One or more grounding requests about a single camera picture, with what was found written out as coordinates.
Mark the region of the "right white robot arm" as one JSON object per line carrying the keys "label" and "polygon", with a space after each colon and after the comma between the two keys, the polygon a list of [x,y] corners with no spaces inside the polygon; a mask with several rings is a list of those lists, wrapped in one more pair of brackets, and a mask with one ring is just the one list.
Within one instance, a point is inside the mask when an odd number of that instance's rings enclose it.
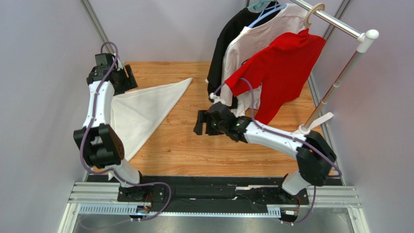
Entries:
{"label": "right white robot arm", "polygon": [[236,117],[220,102],[208,110],[197,112],[193,131],[197,135],[225,134],[235,142],[262,145],[292,157],[298,168],[287,174],[279,186],[290,195],[296,195],[309,186],[324,186],[337,158],[327,141],[316,131],[301,134],[279,130],[251,117]]}

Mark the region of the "white cloth napkin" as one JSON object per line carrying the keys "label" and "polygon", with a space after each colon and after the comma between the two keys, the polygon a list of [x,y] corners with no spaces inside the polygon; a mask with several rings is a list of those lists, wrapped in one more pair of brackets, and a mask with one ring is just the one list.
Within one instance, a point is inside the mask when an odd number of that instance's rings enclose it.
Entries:
{"label": "white cloth napkin", "polygon": [[193,78],[117,95],[112,99],[110,126],[131,161],[186,92]]}

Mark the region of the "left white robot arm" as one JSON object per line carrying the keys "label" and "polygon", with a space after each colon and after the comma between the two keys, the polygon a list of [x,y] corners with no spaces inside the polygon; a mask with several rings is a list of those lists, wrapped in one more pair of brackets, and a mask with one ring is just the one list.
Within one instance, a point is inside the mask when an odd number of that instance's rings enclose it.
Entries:
{"label": "left white robot arm", "polygon": [[96,66],[86,82],[89,103],[86,119],[73,138],[80,151],[82,166],[90,173],[93,167],[112,174],[123,188],[140,184],[141,173],[126,160],[124,145],[110,126],[111,104],[116,95],[137,88],[129,65],[121,66],[116,55],[95,55]]}

